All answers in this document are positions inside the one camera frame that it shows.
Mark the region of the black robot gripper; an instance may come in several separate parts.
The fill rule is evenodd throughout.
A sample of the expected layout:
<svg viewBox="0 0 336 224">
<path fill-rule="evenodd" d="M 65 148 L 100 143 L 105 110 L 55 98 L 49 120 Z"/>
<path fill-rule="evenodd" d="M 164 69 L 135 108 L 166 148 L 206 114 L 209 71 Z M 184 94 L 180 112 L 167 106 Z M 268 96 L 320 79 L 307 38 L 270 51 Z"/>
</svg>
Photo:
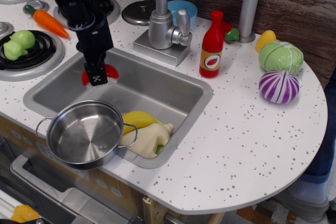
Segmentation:
<svg viewBox="0 0 336 224">
<path fill-rule="evenodd" d="M 107 18 L 102 11 L 89 14 L 88 20 L 81 20 L 82 17 L 82 15 L 73 16 L 73 19 L 68 19 L 67 24 L 69 29 L 76 33 L 86 60 L 85 70 L 83 71 L 83 85 L 99 86 L 107 84 L 108 78 L 103 59 L 106 51 L 113 48 Z M 99 64 L 95 68 L 89 63 Z"/>
</svg>

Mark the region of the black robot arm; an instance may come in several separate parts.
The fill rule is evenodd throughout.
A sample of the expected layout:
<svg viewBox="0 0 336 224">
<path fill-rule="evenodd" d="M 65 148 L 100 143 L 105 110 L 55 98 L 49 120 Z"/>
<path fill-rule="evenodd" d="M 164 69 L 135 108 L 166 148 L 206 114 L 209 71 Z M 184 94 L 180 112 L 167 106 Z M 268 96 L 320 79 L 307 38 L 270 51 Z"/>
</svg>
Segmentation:
<svg viewBox="0 0 336 224">
<path fill-rule="evenodd" d="M 108 82 L 104 59 L 113 48 L 106 15 L 98 8 L 97 0 L 55 0 L 65 13 L 68 28 L 78 37 L 86 60 L 85 71 L 92 86 Z"/>
</svg>

